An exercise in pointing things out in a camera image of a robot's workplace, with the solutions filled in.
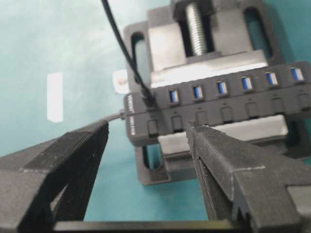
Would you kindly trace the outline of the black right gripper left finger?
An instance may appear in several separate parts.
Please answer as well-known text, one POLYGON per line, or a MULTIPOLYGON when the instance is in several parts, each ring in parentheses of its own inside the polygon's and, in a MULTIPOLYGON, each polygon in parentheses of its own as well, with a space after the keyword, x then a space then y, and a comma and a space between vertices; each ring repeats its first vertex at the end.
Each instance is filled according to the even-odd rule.
POLYGON ((58 221, 83 220, 108 134, 99 120, 1 157, 1 232, 50 232, 58 221))

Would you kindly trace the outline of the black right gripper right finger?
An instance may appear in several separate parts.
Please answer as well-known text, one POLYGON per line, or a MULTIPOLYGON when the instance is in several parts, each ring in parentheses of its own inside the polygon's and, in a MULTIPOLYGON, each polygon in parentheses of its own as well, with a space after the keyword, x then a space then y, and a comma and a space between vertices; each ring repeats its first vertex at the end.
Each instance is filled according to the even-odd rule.
POLYGON ((254 233, 311 230, 311 167, 190 121, 186 129, 207 216, 254 233))

